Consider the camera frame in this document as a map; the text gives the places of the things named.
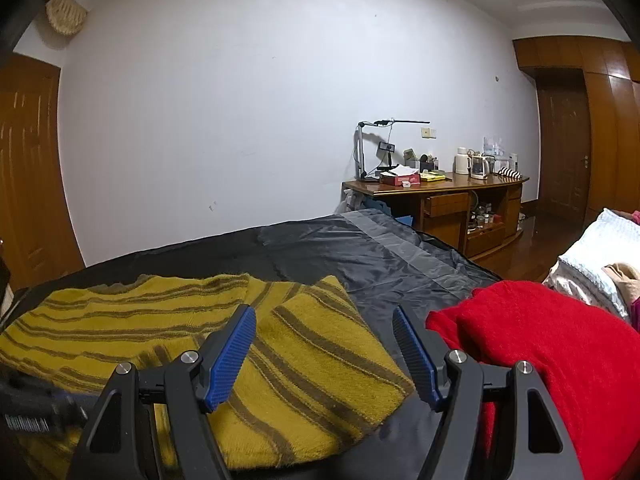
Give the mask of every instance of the tissue box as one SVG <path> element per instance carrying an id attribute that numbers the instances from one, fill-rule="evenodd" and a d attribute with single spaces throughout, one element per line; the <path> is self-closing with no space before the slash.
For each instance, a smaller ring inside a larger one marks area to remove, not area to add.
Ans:
<path id="1" fill-rule="evenodd" d="M 418 173 L 406 176 L 380 175 L 380 184 L 387 184 L 388 186 L 402 186 L 403 182 L 408 182 L 409 184 L 420 184 L 420 175 Z"/>

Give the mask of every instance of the wall outlet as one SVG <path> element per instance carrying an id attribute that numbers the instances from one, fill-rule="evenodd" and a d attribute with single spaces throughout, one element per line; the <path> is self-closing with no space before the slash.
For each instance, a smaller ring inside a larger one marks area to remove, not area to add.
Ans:
<path id="1" fill-rule="evenodd" d="M 422 129 L 422 138 L 423 139 L 435 139 L 436 138 L 436 130 L 435 130 L 435 128 L 423 128 Z"/>

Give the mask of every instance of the white kettle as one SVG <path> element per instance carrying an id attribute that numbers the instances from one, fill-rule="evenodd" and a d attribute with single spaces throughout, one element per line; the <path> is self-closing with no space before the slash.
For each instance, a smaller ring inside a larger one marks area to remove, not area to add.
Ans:
<path id="1" fill-rule="evenodd" d="M 458 154 L 453 160 L 454 170 L 457 174 L 468 175 L 471 170 L 471 158 L 466 154 L 466 148 L 458 148 Z"/>
<path id="2" fill-rule="evenodd" d="M 471 156 L 471 178 L 484 180 L 489 176 L 489 162 L 482 155 Z"/>

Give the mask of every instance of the red sweater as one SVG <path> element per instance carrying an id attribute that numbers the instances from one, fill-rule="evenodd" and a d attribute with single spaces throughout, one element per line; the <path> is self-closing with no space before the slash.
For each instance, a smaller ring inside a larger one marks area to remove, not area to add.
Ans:
<path id="1" fill-rule="evenodd" d="M 531 282 L 498 282 L 426 327 L 479 362 L 526 359 L 544 381 L 585 480 L 616 475 L 640 440 L 640 335 L 613 314 Z M 495 409 L 484 404 L 484 442 Z"/>

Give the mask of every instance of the striped knit fabric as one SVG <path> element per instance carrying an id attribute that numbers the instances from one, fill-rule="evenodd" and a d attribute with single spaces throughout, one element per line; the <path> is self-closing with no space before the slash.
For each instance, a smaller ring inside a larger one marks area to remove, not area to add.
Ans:
<path id="1" fill-rule="evenodd" d="M 141 276 L 133 285 L 52 293 L 0 335 L 0 359 L 75 392 L 99 392 L 114 366 L 170 362 L 220 330 L 238 304 L 257 336 L 228 402 L 209 421 L 231 469 L 287 466 L 339 453 L 371 433 L 413 391 L 340 283 Z M 177 461 L 156 405 L 164 463 Z M 22 436 L 32 469 L 62 479 L 79 435 Z"/>
<path id="2" fill-rule="evenodd" d="M 498 171 L 498 175 L 508 176 L 509 178 L 522 178 L 522 174 L 520 172 L 509 170 L 508 168 L 500 168 L 500 171 Z"/>

